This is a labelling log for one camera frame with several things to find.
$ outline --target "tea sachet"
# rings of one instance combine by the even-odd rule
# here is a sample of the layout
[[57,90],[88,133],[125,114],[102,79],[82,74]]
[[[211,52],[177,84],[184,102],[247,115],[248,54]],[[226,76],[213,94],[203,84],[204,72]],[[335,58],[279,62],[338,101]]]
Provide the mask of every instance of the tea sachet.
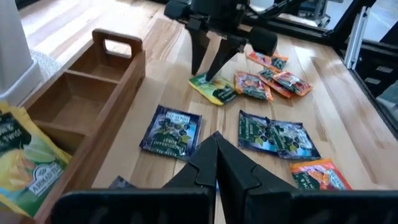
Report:
[[312,86],[310,84],[299,79],[290,72],[281,72],[277,75],[274,75],[272,78],[283,87],[296,93],[299,96],[305,96],[312,89]]
[[259,72],[259,77],[261,80],[269,85],[271,88],[273,88],[275,91],[280,93],[282,96],[291,98],[294,96],[294,92],[286,89],[283,87],[281,84],[279,84],[277,81],[275,81],[272,77],[274,77],[277,73],[269,68],[265,68],[263,71]]
[[351,187],[331,159],[292,164],[293,178],[300,189],[350,190]]
[[112,184],[109,186],[109,189],[128,189],[128,188],[136,188],[128,181],[126,181],[123,177],[118,176]]
[[282,71],[289,59],[288,57],[282,57],[278,54],[274,54],[270,57],[258,52],[251,52],[247,57],[248,59],[277,72]]
[[238,146],[277,154],[275,139],[270,129],[270,119],[240,111]]
[[261,100],[274,100],[271,89],[257,75],[247,72],[235,73],[235,90]]
[[279,157],[308,160],[320,158],[302,123],[271,120],[270,126]]
[[234,89],[234,85],[219,74],[207,82],[206,73],[203,73],[189,79],[189,84],[216,105],[224,105],[235,99],[238,95]]
[[25,109],[3,104],[0,112],[0,202],[34,217],[70,156],[30,120]]
[[201,115],[159,105],[140,147],[187,161],[195,152],[201,119]]

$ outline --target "blue tea packet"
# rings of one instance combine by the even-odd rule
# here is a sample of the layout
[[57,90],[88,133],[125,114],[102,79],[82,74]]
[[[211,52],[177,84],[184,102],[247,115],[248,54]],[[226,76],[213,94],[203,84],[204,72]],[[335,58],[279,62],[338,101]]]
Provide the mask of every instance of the blue tea packet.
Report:
[[321,158],[302,123],[272,120],[271,130],[279,157],[305,160]]
[[275,139],[271,133],[270,119],[239,112],[238,146],[277,155]]
[[197,148],[201,120],[201,115],[159,105],[139,146],[187,161]]
[[123,177],[118,176],[112,184],[109,186],[109,189],[128,189],[128,188],[136,188],[128,181],[126,181]]

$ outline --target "white container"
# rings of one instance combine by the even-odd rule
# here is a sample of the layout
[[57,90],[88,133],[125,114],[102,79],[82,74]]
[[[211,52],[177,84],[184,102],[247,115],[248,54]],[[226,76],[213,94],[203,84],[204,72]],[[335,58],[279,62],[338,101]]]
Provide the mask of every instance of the white container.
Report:
[[15,0],[0,0],[0,101],[20,103],[42,80],[32,60]]

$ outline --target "wooden table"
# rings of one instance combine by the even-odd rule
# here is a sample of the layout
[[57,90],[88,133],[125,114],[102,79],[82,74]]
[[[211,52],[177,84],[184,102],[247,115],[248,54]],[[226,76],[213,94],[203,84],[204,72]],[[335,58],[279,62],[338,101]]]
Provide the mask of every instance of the wooden table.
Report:
[[[44,28],[30,30],[35,26],[30,23],[34,15],[47,15],[39,9],[40,6],[49,7],[46,5],[49,1],[43,0],[21,12],[22,23],[25,31],[28,31],[28,43],[33,49],[44,51],[65,63],[90,39],[92,28],[101,27],[143,38],[147,52],[147,77],[98,172],[94,188],[108,187],[118,175],[138,187],[157,188],[183,167],[182,161],[139,148],[139,142],[158,104],[202,114],[200,141],[218,130],[237,145],[239,110],[282,121],[302,122],[322,157],[333,159],[352,188],[398,188],[395,174],[398,170],[398,143],[330,47],[280,35],[277,53],[289,57],[285,69],[311,83],[313,90],[303,98],[291,100],[274,93],[273,102],[240,96],[225,106],[215,106],[188,85],[187,81],[192,77],[190,37],[183,26],[162,15],[163,6],[131,0],[122,3],[106,1],[109,4],[106,6],[74,3],[77,5],[69,6],[67,12],[76,13],[76,10],[80,10],[84,17],[66,15],[63,6],[59,7],[60,11],[63,10],[60,12],[62,19],[48,19]],[[63,1],[52,2],[66,4]],[[59,28],[66,17],[70,23]],[[91,20],[81,29],[76,30],[71,25],[79,24],[76,21],[86,21],[87,18]],[[209,68],[218,48],[220,38],[215,34],[209,36],[211,43],[200,72]],[[109,47],[111,50],[126,51],[124,47],[116,45],[109,44]],[[251,46],[246,46],[245,51],[250,50]],[[232,78],[236,70],[256,73],[262,70],[262,66],[247,60],[244,54],[238,54],[220,73]],[[242,151],[275,175],[294,184],[289,172],[289,161],[259,152]],[[216,222],[223,223],[219,202],[218,199]]]

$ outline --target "wooden tea box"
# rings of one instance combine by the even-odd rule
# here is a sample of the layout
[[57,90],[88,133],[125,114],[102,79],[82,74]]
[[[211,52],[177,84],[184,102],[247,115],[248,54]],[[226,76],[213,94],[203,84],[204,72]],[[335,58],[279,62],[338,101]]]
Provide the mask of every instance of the wooden tea box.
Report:
[[[108,51],[105,40],[130,46],[131,56]],[[34,219],[4,212],[2,223],[49,223],[62,194],[91,188],[145,78],[145,58],[141,39],[96,29],[66,69],[24,103],[34,123],[73,159]]]

